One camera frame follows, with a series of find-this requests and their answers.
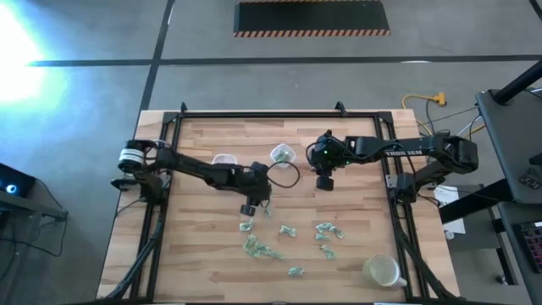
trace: black metal frame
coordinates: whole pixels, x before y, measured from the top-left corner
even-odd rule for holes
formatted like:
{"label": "black metal frame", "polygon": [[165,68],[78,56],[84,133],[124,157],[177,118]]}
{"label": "black metal frame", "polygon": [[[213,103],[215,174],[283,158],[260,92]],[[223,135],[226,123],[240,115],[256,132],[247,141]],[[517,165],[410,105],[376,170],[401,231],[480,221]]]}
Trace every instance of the black metal frame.
{"label": "black metal frame", "polygon": [[[177,147],[180,139],[180,129],[183,119],[212,119],[212,118],[348,118],[348,119],[372,119],[374,122],[374,128],[376,131],[376,136],[379,139],[384,138],[383,125],[388,129],[388,137],[390,139],[395,139],[395,127],[393,123],[393,118],[391,112],[346,112],[344,105],[341,102],[338,102],[335,106],[336,110],[332,111],[306,111],[306,112],[288,112],[288,111],[269,111],[269,112],[186,112],[186,106],[182,103],[181,110],[179,112],[166,112],[163,115],[162,129],[160,131],[160,139],[166,140],[169,133],[169,125],[174,123],[174,134],[172,139],[172,147]],[[381,160],[383,167],[383,177],[386,175],[391,175],[390,163],[387,158]],[[394,158],[395,171],[397,174],[402,173],[402,163],[401,158]],[[391,224],[394,231],[395,237],[395,247],[397,251],[398,263],[400,266],[401,274],[406,279],[408,285],[403,288],[405,293],[405,298],[407,302],[431,302],[431,303],[450,303],[451,300],[448,298],[442,299],[433,299],[429,295],[428,282],[423,276],[423,269],[419,268],[416,264],[414,268],[418,277],[418,287],[420,290],[420,297],[415,297],[412,292],[412,283],[411,278],[408,272],[407,265],[407,256],[405,254],[404,243],[408,242],[410,249],[413,250],[421,259],[420,247],[418,244],[418,236],[416,233],[416,225],[414,223],[414,218],[412,215],[412,207],[409,204],[403,206],[405,211],[406,227],[408,231],[408,239],[404,238],[406,236],[402,231],[401,225],[398,224],[394,217],[398,215],[397,205],[390,198],[390,189],[387,184],[384,183],[386,188],[386,193],[388,194],[388,204],[390,207],[390,218]],[[168,212],[168,201],[169,201],[169,191],[170,186],[166,189],[167,197],[165,201],[160,204],[159,218],[166,219]],[[141,249],[145,247],[148,243],[151,223],[152,223],[152,214],[154,211],[153,205],[147,205],[143,225],[141,228],[141,238],[138,246],[138,254],[141,253]],[[141,271],[138,270],[137,276],[134,278],[131,284],[131,290],[129,298],[127,299],[99,299],[93,302],[94,304],[124,304],[124,303],[149,303],[153,302],[154,290],[156,287],[156,280],[158,277],[158,265],[160,259],[160,250],[162,247],[162,237],[163,231],[165,230],[165,224],[163,226],[162,232],[156,242],[152,255],[151,261],[151,272],[148,279],[147,289],[144,297],[139,296],[141,289]],[[467,302],[462,299],[457,299],[458,302],[464,304],[476,304],[476,302]]]}

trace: wooden tabletop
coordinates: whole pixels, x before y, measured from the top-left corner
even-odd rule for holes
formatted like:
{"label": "wooden tabletop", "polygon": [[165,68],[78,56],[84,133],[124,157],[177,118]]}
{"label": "wooden tabletop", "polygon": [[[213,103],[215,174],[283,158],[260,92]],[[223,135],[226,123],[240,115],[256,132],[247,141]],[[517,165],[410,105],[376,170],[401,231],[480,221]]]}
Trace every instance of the wooden tabletop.
{"label": "wooden tabletop", "polygon": [[[412,110],[390,111],[398,138],[418,136]],[[142,112],[135,137],[158,139],[162,116],[163,111]],[[338,169],[333,175],[334,191],[316,189],[316,175],[310,171],[305,147],[327,129],[338,138],[375,136],[372,119],[183,119],[178,152],[209,163],[218,153],[230,153],[238,164],[271,164],[269,153],[285,143],[296,151],[294,163],[301,179],[291,189],[273,186],[271,219],[263,216],[262,208],[254,216],[252,233],[262,244],[284,254],[284,259],[277,260],[252,258],[243,251],[248,235],[239,232],[239,223],[248,220],[239,213],[243,196],[214,190],[202,180],[176,173],[154,301],[404,301],[403,290],[374,287],[361,274],[363,262],[373,255],[396,257],[381,164]],[[425,165],[424,158],[413,161],[418,169]],[[290,184],[296,173],[292,168],[273,168],[269,176]],[[119,208],[138,195],[137,190],[124,193]],[[458,295],[437,208],[422,198],[412,208],[424,259],[446,288]],[[133,264],[144,211],[144,203],[137,203],[115,220],[98,297],[107,295]],[[327,221],[346,237],[315,241],[315,225]],[[296,228],[297,237],[279,234],[281,225]],[[319,249],[322,244],[333,249],[335,260],[326,259]],[[304,275],[289,277],[288,269],[293,266],[303,267]],[[409,267],[413,289],[418,291],[411,263]],[[147,272],[148,266],[143,272],[142,294]]]}

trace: concrete floor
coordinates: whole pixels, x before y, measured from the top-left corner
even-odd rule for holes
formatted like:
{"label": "concrete floor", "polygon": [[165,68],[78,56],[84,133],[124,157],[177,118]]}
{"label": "concrete floor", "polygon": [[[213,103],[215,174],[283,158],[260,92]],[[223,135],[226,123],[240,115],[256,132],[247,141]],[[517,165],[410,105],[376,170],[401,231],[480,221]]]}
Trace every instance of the concrete floor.
{"label": "concrete floor", "polygon": [[[177,0],[164,58],[281,56],[515,55],[540,53],[542,24],[527,1],[384,0],[392,36],[234,39],[233,0]],[[28,60],[151,58],[165,0],[0,1],[0,162],[44,180],[69,210],[61,258],[32,251],[17,304],[94,298],[119,193],[117,160],[130,139],[148,67],[27,68]],[[433,119],[471,108],[474,94],[499,88],[532,62],[306,64],[161,67],[150,109],[399,108],[409,93],[445,92]],[[425,121],[424,101],[411,100]],[[458,132],[471,111],[435,123]],[[485,131],[473,136],[479,170],[449,184],[491,183],[502,173]],[[61,227],[39,242],[55,249]],[[494,252],[454,252],[464,297],[525,304],[525,290],[499,286]]]}

